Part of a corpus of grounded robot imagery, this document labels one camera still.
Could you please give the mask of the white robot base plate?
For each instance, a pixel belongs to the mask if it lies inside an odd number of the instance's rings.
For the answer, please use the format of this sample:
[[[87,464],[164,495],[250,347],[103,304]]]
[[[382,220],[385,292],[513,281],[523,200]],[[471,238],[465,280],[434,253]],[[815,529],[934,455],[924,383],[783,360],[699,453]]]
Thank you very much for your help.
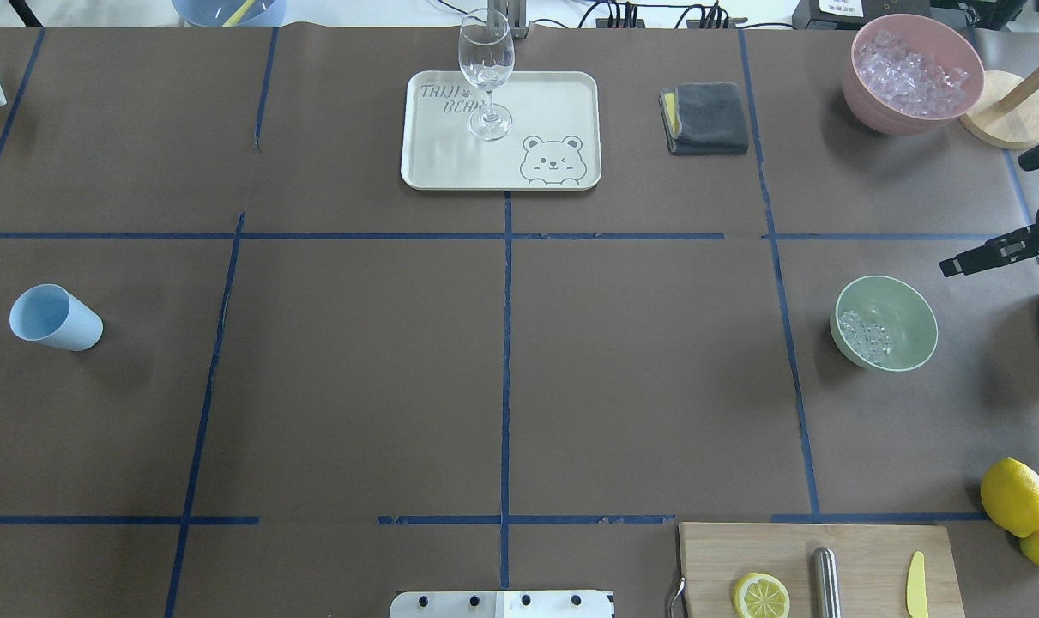
[[[610,591],[405,591],[395,596],[390,617],[614,617]]]

